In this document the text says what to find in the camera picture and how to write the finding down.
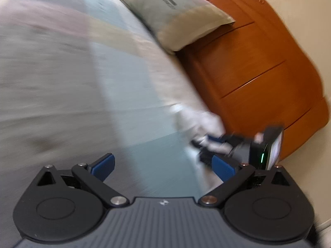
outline crumpled white fabric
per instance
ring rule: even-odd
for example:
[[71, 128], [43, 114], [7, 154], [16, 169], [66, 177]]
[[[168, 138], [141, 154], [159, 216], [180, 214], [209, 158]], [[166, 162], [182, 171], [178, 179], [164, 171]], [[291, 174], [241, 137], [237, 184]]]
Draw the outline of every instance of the crumpled white fabric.
[[229, 153], [232, 149], [231, 145], [209, 141], [207, 136], [220, 137], [225, 134], [221, 118], [214, 113], [194, 110], [182, 104], [171, 106], [170, 111], [174, 115], [177, 130], [184, 135], [186, 141], [185, 152], [196, 171], [200, 188], [206, 194], [221, 185], [223, 181], [211, 169], [200, 162], [199, 150], [190, 145], [190, 141], [196, 140], [213, 152]]

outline pillow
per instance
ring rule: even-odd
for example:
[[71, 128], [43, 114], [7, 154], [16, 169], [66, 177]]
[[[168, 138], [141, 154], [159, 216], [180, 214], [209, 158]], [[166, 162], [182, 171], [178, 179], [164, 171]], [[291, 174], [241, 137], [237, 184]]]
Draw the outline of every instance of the pillow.
[[206, 0], [122, 0], [167, 51], [184, 46], [234, 19]]

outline patchwork bedspread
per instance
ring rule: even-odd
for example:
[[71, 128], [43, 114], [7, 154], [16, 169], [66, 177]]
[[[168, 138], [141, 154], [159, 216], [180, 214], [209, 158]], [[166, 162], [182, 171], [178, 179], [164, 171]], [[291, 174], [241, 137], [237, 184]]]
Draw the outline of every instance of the patchwork bedspread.
[[19, 240], [14, 205], [45, 164], [112, 152], [105, 182], [128, 198], [200, 197], [168, 113], [203, 108], [189, 93], [120, 0], [0, 0], [0, 246]]

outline wooden headboard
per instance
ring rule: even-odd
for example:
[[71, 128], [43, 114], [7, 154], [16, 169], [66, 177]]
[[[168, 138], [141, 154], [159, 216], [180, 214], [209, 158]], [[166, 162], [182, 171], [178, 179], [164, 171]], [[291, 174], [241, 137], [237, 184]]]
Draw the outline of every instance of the wooden headboard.
[[236, 22], [177, 53], [227, 132], [285, 127], [281, 158], [329, 120], [320, 76], [265, 0], [209, 0]]

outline white logo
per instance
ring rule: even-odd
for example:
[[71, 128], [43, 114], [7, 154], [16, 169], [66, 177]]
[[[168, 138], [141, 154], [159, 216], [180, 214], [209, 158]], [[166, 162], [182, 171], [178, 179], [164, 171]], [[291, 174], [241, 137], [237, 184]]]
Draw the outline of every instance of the white logo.
[[167, 205], [169, 203], [169, 201], [167, 201], [167, 200], [164, 199], [163, 201], [160, 201], [159, 203], [161, 205], [165, 206], [165, 205]]

